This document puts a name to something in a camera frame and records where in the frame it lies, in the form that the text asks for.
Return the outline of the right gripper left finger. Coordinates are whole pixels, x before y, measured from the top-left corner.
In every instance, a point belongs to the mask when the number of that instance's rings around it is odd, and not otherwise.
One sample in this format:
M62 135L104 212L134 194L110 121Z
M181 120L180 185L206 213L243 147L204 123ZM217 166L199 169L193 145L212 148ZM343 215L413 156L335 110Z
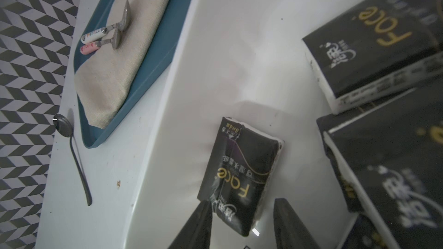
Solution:
M213 211L209 201L201 201L169 249L209 249Z

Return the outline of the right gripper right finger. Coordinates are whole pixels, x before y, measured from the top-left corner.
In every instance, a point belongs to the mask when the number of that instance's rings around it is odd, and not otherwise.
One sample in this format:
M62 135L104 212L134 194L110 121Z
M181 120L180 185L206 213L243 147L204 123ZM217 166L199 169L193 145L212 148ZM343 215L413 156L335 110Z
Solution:
M319 249L302 220L284 198L276 198L273 224L278 249Z

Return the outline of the black tissue pack four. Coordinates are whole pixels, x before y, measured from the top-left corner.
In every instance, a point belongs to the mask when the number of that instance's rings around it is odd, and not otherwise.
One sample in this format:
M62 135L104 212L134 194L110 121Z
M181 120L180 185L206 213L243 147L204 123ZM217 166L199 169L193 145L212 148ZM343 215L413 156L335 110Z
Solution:
M223 117L197 198L243 237L256 223L284 141Z

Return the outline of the white storage box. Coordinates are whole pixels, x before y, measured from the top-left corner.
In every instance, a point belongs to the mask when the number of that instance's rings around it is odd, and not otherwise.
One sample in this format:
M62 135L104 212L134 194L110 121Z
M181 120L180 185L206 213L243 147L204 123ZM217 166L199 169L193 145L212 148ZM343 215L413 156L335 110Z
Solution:
M273 249L273 199L288 199L334 249L350 220L316 119L329 106L302 38L362 0L192 0L147 146L124 247L166 249L197 207L224 116L284 140L257 233L213 219L213 249Z

